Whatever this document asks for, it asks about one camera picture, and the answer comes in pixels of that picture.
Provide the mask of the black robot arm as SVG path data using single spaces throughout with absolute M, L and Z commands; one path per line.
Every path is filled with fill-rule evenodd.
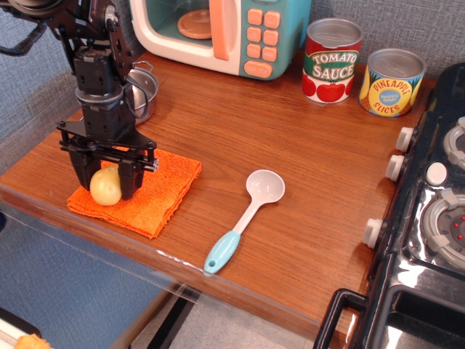
M 140 134 L 136 121 L 148 116 L 150 97 L 130 75 L 133 51 L 121 31 L 120 16 L 111 1 L 2 1 L 1 10 L 35 23 L 19 44 L 1 48 L 3 55 L 26 55 L 50 28 L 61 41 L 77 80 L 80 121 L 60 121 L 60 142 L 85 189 L 104 161 L 116 164 L 121 198 L 131 199 L 144 174 L 158 167 L 156 143 Z

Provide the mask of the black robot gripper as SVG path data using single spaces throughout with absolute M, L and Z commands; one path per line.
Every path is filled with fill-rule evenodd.
M 106 161 L 118 165 L 121 198 L 131 199 L 142 186 L 144 172 L 158 168 L 156 143 L 136 130 L 135 112 L 126 98 L 111 103 L 87 100 L 81 107 L 82 120 L 57 124 L 61 148 L 68 152 L 81 186 L 90 190 L 92 177 Z

